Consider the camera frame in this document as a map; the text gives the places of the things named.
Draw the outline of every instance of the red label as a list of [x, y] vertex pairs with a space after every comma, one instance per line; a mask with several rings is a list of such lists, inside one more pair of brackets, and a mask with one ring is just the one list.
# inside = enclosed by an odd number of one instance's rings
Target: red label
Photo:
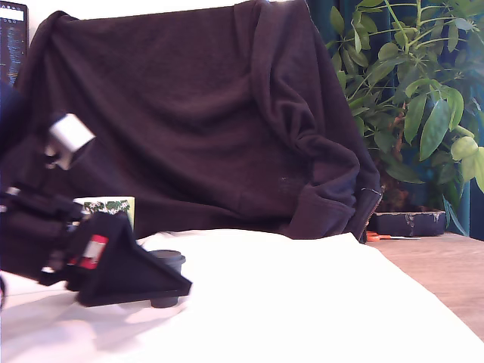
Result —
[[89, 270], [96, 268], [108, 241], [106, 237], [94, 234], [85, 248], [79, 265]]

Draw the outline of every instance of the black triangular bracket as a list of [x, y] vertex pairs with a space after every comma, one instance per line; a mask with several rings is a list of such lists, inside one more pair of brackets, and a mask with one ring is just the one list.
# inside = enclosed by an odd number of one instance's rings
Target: black triangular bracket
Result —
[[136, 243], [125, 213], [115, 216], [95, 213], [79, 226], [76, 235], [84, 241], [87, 236], [88, 239], [101, 236], [106, 241], [95, 268], [83, 267], [82, 257], [75, 266], [70, 266], [74, 273], [70, 274], [67, 289], [79, 290], [77, 301], [81, 305], [101, 306], [189, 294], [189, 280]]

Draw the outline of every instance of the black cylinder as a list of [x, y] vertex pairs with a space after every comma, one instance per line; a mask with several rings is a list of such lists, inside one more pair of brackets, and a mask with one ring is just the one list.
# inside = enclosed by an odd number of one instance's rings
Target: black cylinder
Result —
[[[182, 265], [185, 263], [186, 258], [179, 251], [156, 250], [150, 251], [150, 253], [178, 273], [182, 272]], [[151, 300], [151, 306], [158, 309], [169, 308], [175, 306], [176, 304], [178, 304], [178, 297], [163, 297], [160, 299]]]

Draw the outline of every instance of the white wall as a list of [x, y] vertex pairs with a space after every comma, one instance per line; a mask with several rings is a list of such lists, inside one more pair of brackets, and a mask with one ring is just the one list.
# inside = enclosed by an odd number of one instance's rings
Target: white wall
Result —
[[79, 19], [122, 17], [126, 15], [216, 8], [244, 0], [16, 0], [29, 7], [30, 38], [39, 24], [56, 10]]

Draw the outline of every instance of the dark brown blanket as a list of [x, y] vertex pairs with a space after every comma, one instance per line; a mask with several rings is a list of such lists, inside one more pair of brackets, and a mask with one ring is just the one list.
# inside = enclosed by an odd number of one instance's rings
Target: dark brown blanket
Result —
[[[380, 198], [303, 0], [100, 20], [57, 12], [17, 88], [39, 135], [55, 112], [97, 135], [48, 190], [134, 196], [138, 237], [211, 228], [359, 237]], [[5, 180], [16, 165], [5, 163]]]

